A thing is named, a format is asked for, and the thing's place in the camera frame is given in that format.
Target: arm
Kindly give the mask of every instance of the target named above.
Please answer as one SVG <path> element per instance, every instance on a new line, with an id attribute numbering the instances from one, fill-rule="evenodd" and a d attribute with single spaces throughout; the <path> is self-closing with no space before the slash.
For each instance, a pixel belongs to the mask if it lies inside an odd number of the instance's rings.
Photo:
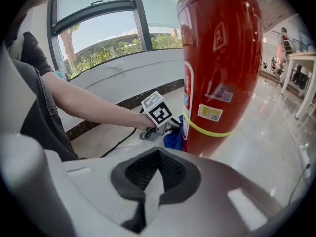
<path id="1" fill-rule="evenodd" d="M 140 130 L 155 127 L 147 115 L 109 103 L 62 80 L 54 72 L 47 72 L 42 78 L 56 105 L 72 116 L 90 122 L 136 127 Z"/>

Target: ceiling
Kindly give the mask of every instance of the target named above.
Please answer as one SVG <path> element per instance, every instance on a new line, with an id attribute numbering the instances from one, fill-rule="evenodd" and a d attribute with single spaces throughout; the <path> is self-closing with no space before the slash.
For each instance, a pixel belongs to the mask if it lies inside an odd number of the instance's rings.
<path id="1" fill-rule="evenodd" d="M 297 14 L 287 0 L 257 0 L 257 2 L 261 10 L 264 33 Z"/>

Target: qr code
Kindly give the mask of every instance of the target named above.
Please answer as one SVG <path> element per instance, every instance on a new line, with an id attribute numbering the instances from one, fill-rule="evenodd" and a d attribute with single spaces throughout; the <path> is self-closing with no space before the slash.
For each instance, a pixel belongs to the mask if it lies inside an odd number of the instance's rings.
<path id="1" fill-rule="evenodd" d="M 215 121 L 215 122 L 218 122 L 219 118 L 220 118 L 219 115 L 212 114 L 212 116 L 211 116 L 211 120 Z"/>
<path id="2" fill-rule="evenodd" d="M 223 96 L 222 96 L 222 101 L 224 101 L 224 102 L 230 102 L 231 101 L 231 99 L 232 99 L 232 96 L 233 96 L 233 94 L 232 93 L 229 93 L 229 92 L 225 92 L 224 94 L 223 94 Z"/>

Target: black sleeve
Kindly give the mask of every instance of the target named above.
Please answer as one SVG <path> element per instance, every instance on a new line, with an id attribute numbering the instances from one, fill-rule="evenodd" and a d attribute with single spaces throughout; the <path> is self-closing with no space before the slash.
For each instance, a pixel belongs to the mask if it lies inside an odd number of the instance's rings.
<path id="1" fill-rule="evenodd" d="M 25 32 L 23 34 L 24 42 L 21 54 L 21 62 L 32 65 L 39 71 L 42 76 L 49 71 L 53 71 L 51 66 L 47 62 L 47 58 L 38 46 L 36 38 L 30 33 Z"/>

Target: white table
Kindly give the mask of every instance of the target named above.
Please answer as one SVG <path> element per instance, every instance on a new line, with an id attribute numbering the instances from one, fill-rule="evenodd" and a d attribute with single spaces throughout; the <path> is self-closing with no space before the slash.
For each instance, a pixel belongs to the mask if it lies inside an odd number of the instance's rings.
<path id="1" fill-rule="evenodd" d="M 313 98 L 313 94 L 314 94 L 314 88 L 316 85 L 316 52 L 294 53 L 294 54 L 290 54 L 289 57 L 290 57 L 290 62 L 288 65 L 289 69 L 287 71 L 284 86 L 283 86 L 283 89 L 281 91 L 282 95 L 285 93 L 288 82 L 290 80 L 294 60 L 298 64 L 300 64 L 302 67 L 305 67 L 306 69 L 308 69 L 312 73 L 311 83 L 310 83 L 310 86 L 307 90 L 306 96 L 305 96 L 299 110 L 295 114 L 295 117 L 297 119 L 301 119 L 304 116 L 304 114 L 309 106 L 309 103 Z"/>

